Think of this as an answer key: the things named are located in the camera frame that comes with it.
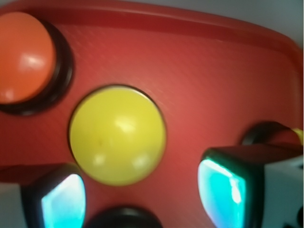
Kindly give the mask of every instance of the round button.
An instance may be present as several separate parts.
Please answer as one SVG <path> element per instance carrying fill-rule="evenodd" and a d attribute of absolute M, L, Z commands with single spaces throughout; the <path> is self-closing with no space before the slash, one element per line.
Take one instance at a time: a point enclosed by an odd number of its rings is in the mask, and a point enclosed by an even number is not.
<path fill-rule="evenodd" d="M 110 208 L 95 215 L 85 228 L 162 228 L 159 219 L 150 211 L 130 206 Z"/>
<path fill-rule="evenodd" d="M 76 161 L 90 177 L 121 186 L 156 168 L 166 130 L 159 109 L 146 95 L 127 86 L 108 86 L 78 105 L 69 139 Z"/>
<path fill-rule="evenodd" d="M 56 50 L 46 28 L 33 16 L 0 16 L 0 104 L 27 101 L 50 82 Z"/>

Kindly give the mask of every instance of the orange button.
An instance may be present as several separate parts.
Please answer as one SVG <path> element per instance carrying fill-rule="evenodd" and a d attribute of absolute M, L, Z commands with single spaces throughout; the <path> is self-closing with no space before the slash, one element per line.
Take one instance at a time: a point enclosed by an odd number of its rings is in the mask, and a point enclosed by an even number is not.
<path fill-rule="evenodd" d="M 56 50 L 45 27 L 33 16 L 0 16 L 0 104 L 16 104 L 39 94 L 54 73 Z"/>

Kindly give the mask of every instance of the textured red surface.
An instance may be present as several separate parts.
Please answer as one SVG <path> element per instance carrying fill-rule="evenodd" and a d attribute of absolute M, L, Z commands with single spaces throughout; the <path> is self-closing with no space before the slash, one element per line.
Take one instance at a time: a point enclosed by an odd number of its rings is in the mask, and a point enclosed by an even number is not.
<path fill-rule="evenodd" d="M 15 10 L 45 19 L 63 33 L 75 71 L 55 106 L 25 117 L 0 113 L 0 165 L 74 162 L 69 118 L 86 94 L 104 85 L 135 86 L 164 115 L 166 151 L 148 178 L 109 187 L 83 175 L 87 220 L 107 207 L 132 204 L 151 210 L 164 227 L 212 227 L 197 187 L 203 151 L 236 144 L 262 120 L 303 128 L 302 52 L 274 31 L 115 1 L 21 1 L 0 14 Z"/>

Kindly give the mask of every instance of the yellow button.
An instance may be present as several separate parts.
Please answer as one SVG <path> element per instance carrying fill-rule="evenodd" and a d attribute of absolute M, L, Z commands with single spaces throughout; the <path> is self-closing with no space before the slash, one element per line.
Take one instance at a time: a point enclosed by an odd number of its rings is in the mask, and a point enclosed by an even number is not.
<path fill-rule="evenodd" d="M 103 184 L 122 186 L 147 177 L 160 162 L 166 143 L 162 115 L 143 93 L 108 86 L 76 108 L 69 131 L 80 167 Z"/>

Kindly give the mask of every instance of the red tray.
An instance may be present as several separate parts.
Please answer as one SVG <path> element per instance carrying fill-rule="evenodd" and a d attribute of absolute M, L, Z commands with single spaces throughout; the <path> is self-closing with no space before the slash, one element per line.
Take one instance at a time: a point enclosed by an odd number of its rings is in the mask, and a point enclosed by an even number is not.
<path fill-rule="evenodd" d="M 83 174 L 88 221 L 111 206 L 151 210 L 164 227 L 212 227 L 200 202 L 197 169 L 205 149 L 234 145 L 252 124 L 278 121 L 303 129 L 302 51 L 287 37 L 250 23 L 194 11 L 100 1 L 19 1 L 54 24 L 75 59 L 63 99 L 32 115 L 0 113 L 0 165 L 75 162 L 68 121 L 98 87 L 126 84 L 146 92 L 167 125 L 157 169 L 126 187 Z"/>

